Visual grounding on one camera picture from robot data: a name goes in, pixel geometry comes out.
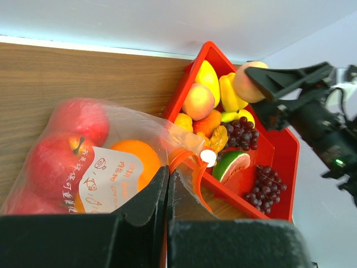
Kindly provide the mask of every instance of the plastic bag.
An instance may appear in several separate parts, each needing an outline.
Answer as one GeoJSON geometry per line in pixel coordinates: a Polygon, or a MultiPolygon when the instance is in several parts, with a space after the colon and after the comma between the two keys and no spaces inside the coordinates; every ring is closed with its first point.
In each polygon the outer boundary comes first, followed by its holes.
{"type": "Polygon", "coordinates": [[[114,103],[61,102],[30,149],[2,214],[110,213],[169,165],[207,207],[200,179],[204,139],[168,120],[114,103]]]}

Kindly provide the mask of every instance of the grape cluster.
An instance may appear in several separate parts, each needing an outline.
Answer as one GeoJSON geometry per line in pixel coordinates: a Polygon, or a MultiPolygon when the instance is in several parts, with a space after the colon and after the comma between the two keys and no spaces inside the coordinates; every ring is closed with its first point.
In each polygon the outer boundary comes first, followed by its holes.
{"type": "Polygon", "coordinates": [[[280,202],[280,193],[287,189],[279,174],[271,166],[257,165],[254,188],[245,193],[243,198],[264,214],[271,212],[274,203],[280,202]]]}
{"type": "Polygon", "coordinates": [[[228,142],[224,149],[235,147],[239,150],[249,151],[258,149],[259,131],[253,128],[253,122],[242,116],[238,121],[221,123],[225,126],[228,133],[228,142]]]}

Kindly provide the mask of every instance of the orange handle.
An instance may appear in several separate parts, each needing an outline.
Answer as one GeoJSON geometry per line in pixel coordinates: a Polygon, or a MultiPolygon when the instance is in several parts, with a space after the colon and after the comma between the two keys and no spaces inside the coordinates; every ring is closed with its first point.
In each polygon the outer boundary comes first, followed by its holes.
{"type": "Polygon", "coordinates": [[[211,208],[208,206],[208,204],[204,201],[202,194],[201,194],[201,181],[203,174],[207,168],[207,163],[203,162],[195,153],[192,151],[189,151],[185,148],[178,148],[174,150],[170,157],[169,157],[169,168],[170,168],[170,173],[172,173],[177,167],[184,162],[186,159],[192,157],[196,165],[193,168],[192,171],[192,186],[194,193],[197,194],[199,197],[201,203],[206,207],[206,209],[212,213],[211,208]]]}

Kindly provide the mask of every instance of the bag label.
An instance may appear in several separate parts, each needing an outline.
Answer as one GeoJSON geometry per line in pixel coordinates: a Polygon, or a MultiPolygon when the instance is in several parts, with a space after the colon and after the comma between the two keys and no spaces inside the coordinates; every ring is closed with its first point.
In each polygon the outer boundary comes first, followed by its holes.
{"type": "Polygon", "coordinates": [[[138,193],[140,159],[127,152],[94,147],[94,160],[79,183],[86,213],[111,213],[138,193]]]}

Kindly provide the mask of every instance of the wooden surface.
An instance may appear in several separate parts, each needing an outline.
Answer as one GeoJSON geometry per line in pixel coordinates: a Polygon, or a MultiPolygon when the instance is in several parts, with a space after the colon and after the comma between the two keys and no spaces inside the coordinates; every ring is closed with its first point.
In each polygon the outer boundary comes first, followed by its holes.
{"type": "MultiPolygon", "coordinates": [[[[161,116],[189,62],[0,44],[0,205],[58,101],[103,98],[161,116]]],[[[202,191],[220,218],[243,217],[202,191]]]]}

